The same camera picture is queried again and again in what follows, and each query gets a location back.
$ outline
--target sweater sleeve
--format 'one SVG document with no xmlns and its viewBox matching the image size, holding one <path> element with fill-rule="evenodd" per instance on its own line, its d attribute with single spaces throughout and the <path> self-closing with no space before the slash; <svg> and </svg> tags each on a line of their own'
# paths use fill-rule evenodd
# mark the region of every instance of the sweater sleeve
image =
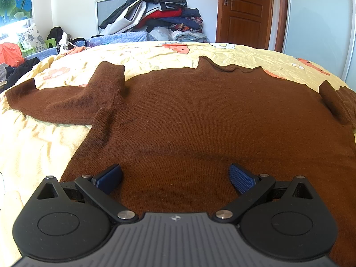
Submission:
<svg viewBox="0 0 356 267">
<path fill-rule="evenodd" d="M 91 125 L 102 107 L 123 107 L 125 67 L 101 62 L 86 87 L 37 89 L 33 78 L 6 93 L 8 104 L 42 121 Z"/>
<path fill-rule="evenodd" d="M 349 125 L 352 129 L 356 129 L 356 93 L 354 91 L 343 86 L 335 90 L 325 80 L 319 86 L 319 94 L 342 125 Z"/>
</svg>

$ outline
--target green chair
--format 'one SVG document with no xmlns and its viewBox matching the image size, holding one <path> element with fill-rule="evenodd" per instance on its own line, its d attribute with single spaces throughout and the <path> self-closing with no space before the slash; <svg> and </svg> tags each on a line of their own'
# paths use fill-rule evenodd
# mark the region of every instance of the green chair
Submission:
<svg viewBox="0 0 356 267">
<path fill-rule="evenodd" d="M 48 48 L 53 48 L 53 47 L 55 47 L 57 45 L 56 44 L 56 40 L 54 38 L 49 39 L 49 40 L 45 40 L 45 44 L 47 45 Z M 18 47 L 20 47 L 20 50 L 21 50 L 21 53 L 22 53 L 23 57 L 26 57 L 26 56 L 29 56 L 29 55 L 32 55 L 32 54 L 36 53 L 34 47 L 31 47 L 31 48 L 28 48 L 28 49 L 24 49 L 22 47 L 21 42 L 18 42 L 17 45 L 18 45 Z"/>
</svg>

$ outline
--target door frame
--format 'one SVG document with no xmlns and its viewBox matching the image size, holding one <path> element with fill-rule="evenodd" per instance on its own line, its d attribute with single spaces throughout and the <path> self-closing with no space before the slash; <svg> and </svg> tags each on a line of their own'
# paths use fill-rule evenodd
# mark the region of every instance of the door frame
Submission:
<svg viewBox="0 0 356 267">
<path fill-rule="evenodd" d="M 216 42 L 220 41 L 221 37 L 221 25 L 223 20 L 223 7 L 224 7 L 224 0 L 218 0 L 218 18 L 216 23 Z M 268 21 L 268 31 L 267 31 L 267 39 L 265 42 L 265 49 L 268 49 L 269 39 L 271 35 L 271 27 L 272 27 L 272 14 L 273 14 L 273 0 L 270 2 L 270 11 L 271 15 Z M 279 22 L 278 22 L 278 30 L 277 30 L 277 37 L 275 42 L 275 51 L 282 52 L 283 44 L 284 44 L 284 37 L 285 37 L 285 28 L 287 24 L 287 13 L 288 13 L 288 0 L 280 0 L 279 6 Z"/>
</svg>

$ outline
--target pile of clothes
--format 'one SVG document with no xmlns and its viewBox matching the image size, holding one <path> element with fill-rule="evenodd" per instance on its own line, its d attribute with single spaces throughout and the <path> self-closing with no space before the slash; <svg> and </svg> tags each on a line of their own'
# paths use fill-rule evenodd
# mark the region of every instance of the pile of clothes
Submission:
<svg viewBox="0 0 356 267">
<path fill-rule="evenodd" d="M 198 9 L 186 0 L 127 0 L 105 19 L 100 35 L 147 31 L 157 40 L 209 42 Z"/>
</svg>

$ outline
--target blue quilt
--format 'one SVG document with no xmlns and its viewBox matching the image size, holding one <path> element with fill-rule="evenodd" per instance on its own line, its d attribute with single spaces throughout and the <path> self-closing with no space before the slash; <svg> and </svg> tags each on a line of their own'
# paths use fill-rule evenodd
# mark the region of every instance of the blue quilt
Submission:
<svg viewBox="0 0 356 267">
<path fill-rule="evenodd" d="M 128 32 L 128 33 L 119 33 L 119 34 L 90 38 L 87 41 L 88 41 L 88 47 L 94 47 L 99 45 L 115 44 L 115 43 L 156 41 L 156 38 L 153 37 L 148 32 Z"/>
<path fill-rule="evenodd" d="M 120 34 L 113 34 L 101 37 L 95 37 L 87 39 L 87 46 L 94 47 L 99 45 L 106 45 L 106 44 L 115 44 L 115 43 L 126 43 L 126 42 L 142 42 L 142 41 L 157 41 L 155 37 L 153 37 L 148 32 L 129 32 L 129 33 L 120 33 Z M 79 41 L 76 43 L 77 46 L 83 46 L 84 42 Z M 30 56 L 27 56 L 25 59 L 29 60 L 34 57 L 37 57 L 41 61 L 51 55 L 57 55 L 56 47 L 50 48 Z"/>
</svg>

